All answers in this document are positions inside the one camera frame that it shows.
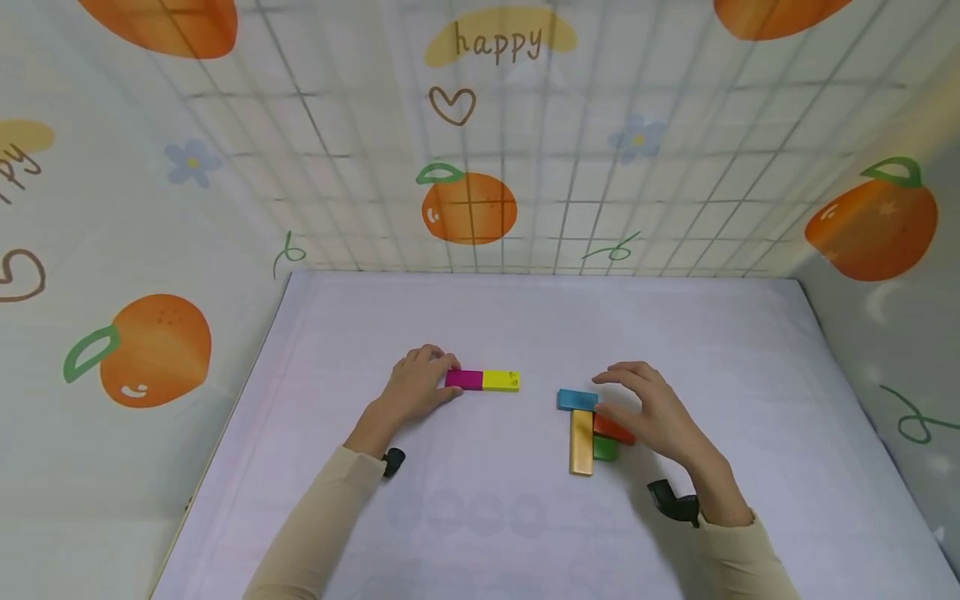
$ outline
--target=blue flower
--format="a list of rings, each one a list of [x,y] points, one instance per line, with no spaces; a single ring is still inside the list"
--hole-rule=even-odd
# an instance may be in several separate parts
[[[666,123],[655,121],[643,124],[643,117],[635,114],[623,124],[620,133],[611,133],[607,143],[620,151],[620,164],[630,164],[636,155],[653,156],[660,151],[660,140],[666,132]]]
[[[193,178],[200,187],[206,189],[210,187],[210,179],[206,174],[223,165],[223,161],[209,153],[199,139],[188,139],[182,148],[171,144],[163,153],[174,162],[174,170],[167,175],[171,183],[179,184]]]

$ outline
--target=wooden block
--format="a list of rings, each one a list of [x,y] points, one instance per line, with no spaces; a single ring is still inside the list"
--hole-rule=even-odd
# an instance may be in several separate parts
[[[465,390],[483,390],[482,371],[447,371],[446,385]]]
[[[598,461],[612,462],[620,454],[620,445],[616,440],[603,436],[593,436],[593,458]]]
[[[557,392],[557,408],[562,411],[589,411],[600,401],[600,396],[591,392],[560,390]]]
[[[634,434],[603,415],[593,415],[593,433],[605,438],[613,438],[622,444],[636,444],[636,436]]]
[[[570,472],[593,474],[593,413],[570,411]]]
[[[483,389],[487,392],[519,392],[520,373],[516,371],[484,371]]]

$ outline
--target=hand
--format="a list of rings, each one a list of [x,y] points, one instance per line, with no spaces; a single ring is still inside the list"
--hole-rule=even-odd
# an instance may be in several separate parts
[[[597,413],[620,423],[651,450],[687,470],[718,454],[656,369],[645,362],[623,362],[593,377],[593,383],[614,382],[640,398],[640,412],[601,402],[596,405]]]
[[[379,459],[400,427],[423,419],[464,392],[457,387],[437,389],[450,369],[460,369],[457,357],[432,344],[407,352],[394,365],[387,387],[364,411],[344,447]]]
[[[610,365],[593,377],[593,383],[613,382],[640,398],[640,412],[603,402],[594,410],[629,429],[654,452],[680,463],[690,475],[708,523],[723,527],[753,523],[754,513],[737,487],[727,459],[693,422],[663,375],[644,362],[635,362]]]
[[[423,419],[464,391],[458,387],[437,389],[450,369],[460,369],[452,353],[433,344],[414,348],[394,365],[390,381],[375,401],[383,410],[395,413],[401,422]]]

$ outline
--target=beige sleeve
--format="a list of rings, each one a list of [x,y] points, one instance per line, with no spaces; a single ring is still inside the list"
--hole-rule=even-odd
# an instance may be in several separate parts
[[[318,600],[386,466],[339,446],[276,534],[244,600]]]
[[[717,598],[800,600],[756,514],[746,527],[719,527],[700,515],[697,538]]]

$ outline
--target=green block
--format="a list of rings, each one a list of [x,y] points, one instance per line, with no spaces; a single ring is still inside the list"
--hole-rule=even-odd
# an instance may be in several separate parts
[[[603,436],[593,436],[593,458],[598,461],[615,461],[619,455],[619,447],[616,440],[604,438]]]

